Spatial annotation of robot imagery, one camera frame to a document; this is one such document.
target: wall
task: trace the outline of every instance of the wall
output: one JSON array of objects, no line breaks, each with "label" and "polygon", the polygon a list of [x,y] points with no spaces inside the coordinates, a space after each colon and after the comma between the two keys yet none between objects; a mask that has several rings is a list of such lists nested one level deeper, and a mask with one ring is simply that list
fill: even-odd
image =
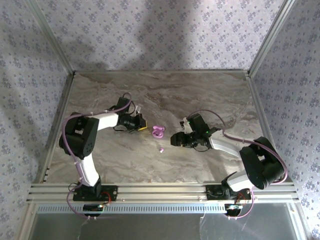
[{"label": "wall", "polygon": [[38,1],[76,71],[248,69],[282,2]]},{"label": "wall", "polygon": [[320,2],[297,2],[254,81],[310,230],[320,239]]},{"label": "wall", "polygon": [[0,239],[12,239],[66,72],[23,1],[0,1]]}]

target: patterned wallpaper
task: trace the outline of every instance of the patterned wallpaper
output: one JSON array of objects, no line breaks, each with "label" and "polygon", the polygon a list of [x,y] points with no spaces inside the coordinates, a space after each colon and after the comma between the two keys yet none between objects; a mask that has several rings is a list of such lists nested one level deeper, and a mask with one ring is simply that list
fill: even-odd
[{"label": "patterned wallpaper", "polygon": [[297,1],[254,81],[310,230],[320,239],[320,1]]},{"label": "patterned wallpaper", "polygon": [[42,0],[76,71],[248,69],[283,0]]},{"label": "patterned wallpaper", "polygon": [[23,1],[0,1],[0,239],[13,239],[67,74]]}]

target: pink object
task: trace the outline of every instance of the pink object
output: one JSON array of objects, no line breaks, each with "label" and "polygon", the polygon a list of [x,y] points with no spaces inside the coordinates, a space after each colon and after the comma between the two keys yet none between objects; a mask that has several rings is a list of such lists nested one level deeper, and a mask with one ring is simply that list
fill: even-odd
[{"label": "pink object", "polygon": [[154,136],[157,139],[161,139],[164,136],[165,127],[160,125],[155,125],[152,127],[152,136]]}]

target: marble table surface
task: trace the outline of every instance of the marble table surface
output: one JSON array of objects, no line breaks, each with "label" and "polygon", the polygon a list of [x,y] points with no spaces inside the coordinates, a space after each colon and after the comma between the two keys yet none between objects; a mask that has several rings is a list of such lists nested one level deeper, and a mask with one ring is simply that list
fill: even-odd
[{"label": "marble table surface", "polygon": [[[65,117],[72,112],[99,112],[115,105],[125,92],[141,107],[148,128],[142,131],[98,132],[93,151],[103,183],[220,182],[242,170],[242,161],[219,150],[197,152],[170,145],[180,132],[180,121],[200,109],[220,114],[227,132],[243,138],[262,136],[253,99],[243,73],[91,73],[76,74]],[[222,124],[203,112],[209,127]],[[154,138],[152,126],[165,126],[164,137]],[[72,183],[78,173],[70,156],[55,147],[47,182]]]}]

